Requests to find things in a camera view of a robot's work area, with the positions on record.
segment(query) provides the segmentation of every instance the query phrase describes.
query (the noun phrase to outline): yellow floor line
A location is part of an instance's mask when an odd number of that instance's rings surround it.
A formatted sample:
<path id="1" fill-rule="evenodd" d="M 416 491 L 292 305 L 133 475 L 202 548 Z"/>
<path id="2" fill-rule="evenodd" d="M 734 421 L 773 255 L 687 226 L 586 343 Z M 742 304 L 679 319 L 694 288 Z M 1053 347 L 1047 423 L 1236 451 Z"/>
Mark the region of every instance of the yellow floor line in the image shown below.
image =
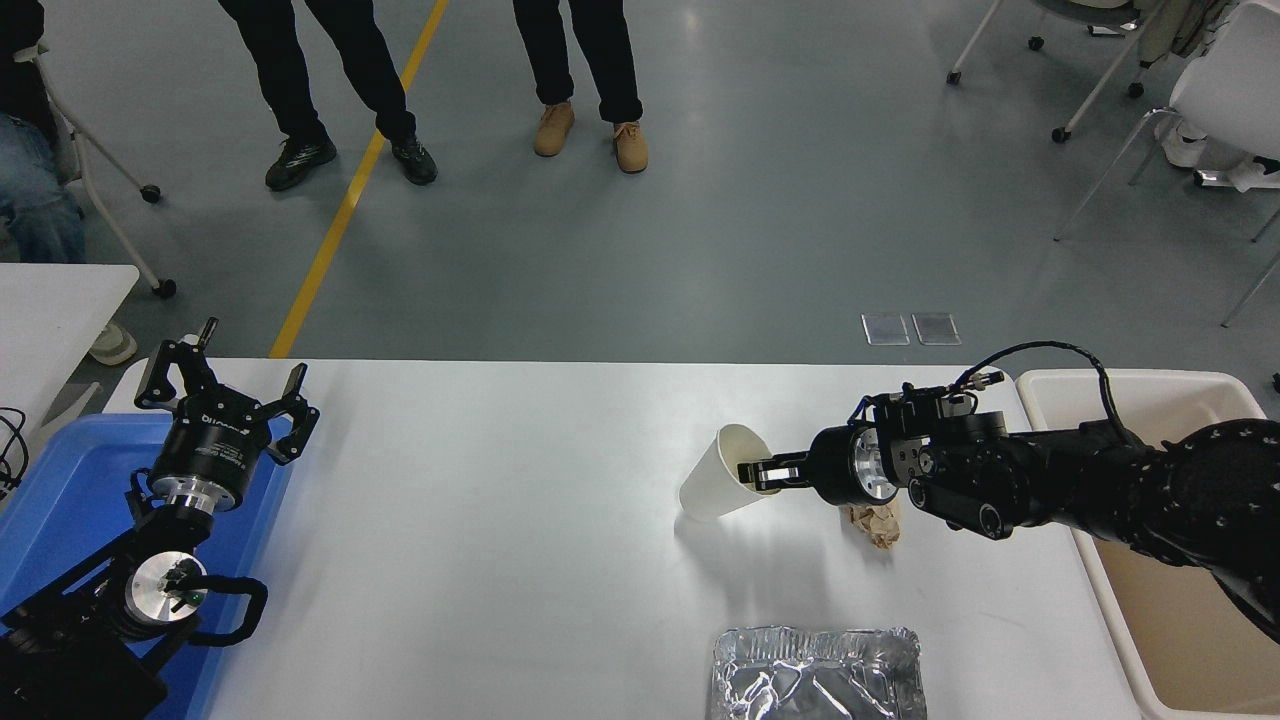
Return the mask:
<path id="1" fill-rule="evenodd" d="M 417 45 L 413 46 L 413 53 L 410 54 L 408 63 L 404 64 L 404 70 L 401 73 L 401 85 L 404 86 L 406 92 L 413 85 L 413 77 L 417 74 L 419 65 L 422 64 L 422 56 L 426 54 L 428 45 L 431 44 L 431 37 L 435 36 L 435 28 L 439 27 L 440 18 L 444 15 L 444 6 L 448 4 L 449 0 L 435 0 L 431 17 L 426 19 L 422 35 L 417 37 Z M 284 318 L 284 324 L 280 325 L 280 332 L 275 336 L 275 343 L 271 346 L 271 352 L 268 357 L 288 357 L 289 351 L 293 350 L 293 343 L 298 340 L 302 323 L 306 322 L 307 313 L 311 311 L 311 304 L 320 290 L 320 283 L 324 282 L 324 277 L 329 272 L 329 264 L 333 263 L 333 256 L 337 255 L 338 246 L 342 245 L 342 236 L 347 232 L 347 224 L 351 223 L 351 217 L 356 213 L 356 205 L 360 202 L 360 196 L 365 192 L 369 176 L 374 172 L 374 165 L 378 164 L 378 158 L 381 156 L 385 142 L 383 136 L 376 132 L 374 133 L 374 138 L 369 141 L 365 156 L 360 160 L 360 167 L 356 169 L 356 177 L 351 178 L 351 184 L 347 186 L 347 195 L 342 199 L 342 206 L 338 208 L 338 214 L 334 215 L 333 223 L 329 225 L 329 232 L 325 233 L 324 242 L 320 243 L 320 250 L 316 251 L 316 256 L 311 261 L 311 269 L 307 270 L 307 277 L 302 281 L 302 287 L 298 290 L 297 297 L 293 299 L 293 306 Z"/>

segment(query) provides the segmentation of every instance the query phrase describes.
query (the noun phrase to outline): crumpled paper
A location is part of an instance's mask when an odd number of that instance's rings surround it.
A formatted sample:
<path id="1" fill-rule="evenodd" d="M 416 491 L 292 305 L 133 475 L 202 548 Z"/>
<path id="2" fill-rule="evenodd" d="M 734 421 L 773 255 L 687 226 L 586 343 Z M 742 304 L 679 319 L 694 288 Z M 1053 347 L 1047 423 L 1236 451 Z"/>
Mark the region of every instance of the crumpled paper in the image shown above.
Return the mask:
<path id="1" fill-rule="evenodd" d="M 881 550 L 888 550 L 902 537 L 901 506 L 895 497 L 887 505 L 852 506 L 849 521 L 858 527 Z"/>

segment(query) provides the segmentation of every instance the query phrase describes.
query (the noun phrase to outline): blue tray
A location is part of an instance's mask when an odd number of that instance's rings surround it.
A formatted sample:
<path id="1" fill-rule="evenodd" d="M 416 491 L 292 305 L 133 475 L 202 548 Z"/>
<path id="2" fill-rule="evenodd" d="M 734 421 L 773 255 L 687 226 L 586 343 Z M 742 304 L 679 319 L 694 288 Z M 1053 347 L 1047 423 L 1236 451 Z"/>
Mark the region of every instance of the blue tray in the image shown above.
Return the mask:
<path id="1" fill-rule="evenodd" d="M 124 503 L 129 474 L 151 466 L 170 423 L 168 414 L 90 415 L 54 436 L 8 510 L 0 512 L 0 615 L 133 527 Z M 273 434 L 288 432 L 288 423 L 276 423 Z M 252 574 L 284 497 L 289 469 L 264 456 L 244 502 L 215 515 L 212 537 L 196 548 L 209 573 Z M 200 607 L 201 629 L 233 630 L 243 605 L 239 597 L 210 596 Z M 137 643 L 131 650 L 141 655 L 150 644 Z M 169 697 L 148 719 L 204 720 L 221 652 L 191 646 L 179 650 L 160 673 Z"/>

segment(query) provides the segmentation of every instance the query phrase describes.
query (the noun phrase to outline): chair wheel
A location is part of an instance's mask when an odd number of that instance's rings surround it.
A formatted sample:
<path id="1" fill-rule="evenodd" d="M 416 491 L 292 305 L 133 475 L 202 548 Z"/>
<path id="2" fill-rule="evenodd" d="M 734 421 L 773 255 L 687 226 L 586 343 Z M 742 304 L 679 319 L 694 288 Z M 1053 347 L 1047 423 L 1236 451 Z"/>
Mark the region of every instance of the chair wheel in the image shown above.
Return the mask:
<path id="1" fill-rule="evenodd" d="M 161 300 L 169 300 L 178 293 L 178 283 L 170 281 L 160 281 L 160 287 L 151 288 L 151 293 Z"/>

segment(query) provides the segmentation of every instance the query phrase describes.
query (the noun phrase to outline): white table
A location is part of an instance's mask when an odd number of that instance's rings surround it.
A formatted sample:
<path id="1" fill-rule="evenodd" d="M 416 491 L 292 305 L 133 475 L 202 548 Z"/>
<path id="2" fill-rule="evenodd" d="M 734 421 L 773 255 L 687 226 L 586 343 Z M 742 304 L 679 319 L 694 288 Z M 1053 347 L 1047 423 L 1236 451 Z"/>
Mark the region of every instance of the white table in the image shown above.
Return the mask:
<path id="1" fill-rule="evenodd" d="M 268 400 L 292 364 L 214 368 Z M 767 624 L 916 630 L 932 717 L 1139 717 L 1065 528 L 997 543 L 908 509 L 884 552 L 810 491 L 682 516 L 721 425 L 805 450 L 861 395 L 960 368 L 310 365 L 323 416 L 215 719 L 700 719 L 713 641 Z M 1027 429 L 1012 383 L 982 400 Z"/>
<path id="2" fill-rule="evenodd" d="M 0 406 L 27 414 L 32 454 L 58 392 L 136 282 L 133 265 L 0 264 Z"/>

